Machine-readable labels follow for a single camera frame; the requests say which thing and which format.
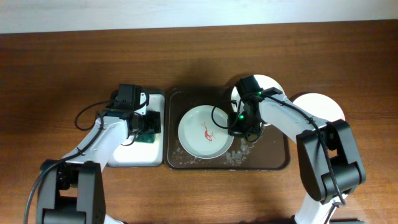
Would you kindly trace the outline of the pale green plate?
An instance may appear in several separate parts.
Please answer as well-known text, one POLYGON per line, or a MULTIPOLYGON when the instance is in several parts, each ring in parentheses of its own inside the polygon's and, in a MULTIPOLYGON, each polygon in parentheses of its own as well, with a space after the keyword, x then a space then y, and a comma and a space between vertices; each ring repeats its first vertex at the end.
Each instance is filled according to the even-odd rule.
POLYGON ((210 105, 196 106, 186 112, 178 125, 178 139, 194 157, 213 159, 224 154, 234 137, 224 129, 228 115, 210 105))

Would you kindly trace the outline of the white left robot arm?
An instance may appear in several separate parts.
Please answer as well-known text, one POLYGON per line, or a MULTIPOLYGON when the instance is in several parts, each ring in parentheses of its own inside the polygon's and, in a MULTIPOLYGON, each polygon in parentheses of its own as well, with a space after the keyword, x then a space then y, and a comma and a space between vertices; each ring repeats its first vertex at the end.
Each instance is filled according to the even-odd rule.
POLYGON ((46 160, 32 188, 37 223, 117 223, 106 213, 102 171, 128 137, 161 132, 160 112, 104 110, 89 134, 59 160, 46 160))

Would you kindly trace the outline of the cream white plate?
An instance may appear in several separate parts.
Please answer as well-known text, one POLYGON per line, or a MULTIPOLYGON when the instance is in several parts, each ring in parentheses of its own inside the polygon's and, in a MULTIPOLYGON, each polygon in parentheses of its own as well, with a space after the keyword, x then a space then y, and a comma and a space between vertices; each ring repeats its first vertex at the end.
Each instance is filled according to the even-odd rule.
POLYGON ((249 100, 258 101, 259 114, 263 120, 263 125, 267 123, 279 129, 285 127, 289 116, 286 115, 284 106, 281 103, 285 98, 283 88, 271 77, 265 75, 254 76, 259 86, 263 88, 261 95, 240 98, 234 86, 231 92, 231 99, 236 103, 233 106, 233 112, 243 112, 243 106, 249 100))

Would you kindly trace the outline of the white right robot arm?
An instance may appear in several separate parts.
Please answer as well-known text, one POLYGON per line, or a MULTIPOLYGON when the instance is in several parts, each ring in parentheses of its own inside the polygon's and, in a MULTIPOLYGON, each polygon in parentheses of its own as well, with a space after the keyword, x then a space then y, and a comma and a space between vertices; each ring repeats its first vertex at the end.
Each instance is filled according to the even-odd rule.
POLYGON ((244 105, 240 122, 255 119, 275 126, 297 145, 300 178, 307 192, 294 223, 331 223, 345 198, 366 180, 366 171, 350 125, 306 112, 272 90, 233 94, 244 105))

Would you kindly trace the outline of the green yellow sponge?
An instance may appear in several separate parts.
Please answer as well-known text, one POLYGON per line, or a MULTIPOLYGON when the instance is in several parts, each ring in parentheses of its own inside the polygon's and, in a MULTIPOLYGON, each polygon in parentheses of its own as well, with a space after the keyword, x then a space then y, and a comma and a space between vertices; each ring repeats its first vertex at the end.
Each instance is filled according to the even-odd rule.
POLYGON ((156 134, 140 134, 135 138, 135 142, 149 143, 155 142, 156 134))

